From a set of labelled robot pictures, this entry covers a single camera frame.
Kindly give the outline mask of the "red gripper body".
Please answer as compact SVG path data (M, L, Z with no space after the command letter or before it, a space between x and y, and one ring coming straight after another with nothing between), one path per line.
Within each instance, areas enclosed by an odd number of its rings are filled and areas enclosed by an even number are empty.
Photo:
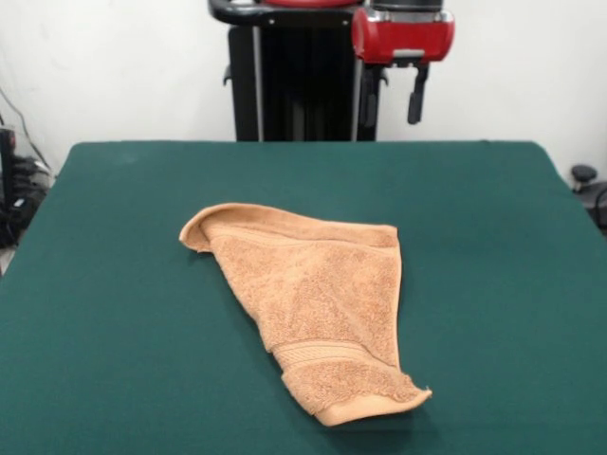
M359 8L352 21L355 55L367 64L440 62L451 50L452 14Z

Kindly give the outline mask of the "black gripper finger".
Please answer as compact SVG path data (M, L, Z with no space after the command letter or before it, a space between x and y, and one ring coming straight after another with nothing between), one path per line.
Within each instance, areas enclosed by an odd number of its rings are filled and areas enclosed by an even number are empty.
M373 127L377 120L377 78L372 65L366 64L361 94L361 124Z
M410 125L416 125L421 121L425 86L429 76L430 66L420 64L416 67L417 74L414 80L414 89L410 95L407 121Z

